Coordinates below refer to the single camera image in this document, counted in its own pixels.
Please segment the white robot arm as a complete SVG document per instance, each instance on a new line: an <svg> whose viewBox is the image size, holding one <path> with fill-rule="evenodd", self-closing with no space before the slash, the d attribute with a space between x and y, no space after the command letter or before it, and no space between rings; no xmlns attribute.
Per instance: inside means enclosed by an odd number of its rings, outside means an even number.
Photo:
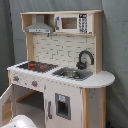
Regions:
<svg viewBox="0 0 128 128"><path fill-rule="evenodd" d="M29 117L17 115L8 124L0 128L37 128L37 126Z"/></svg>

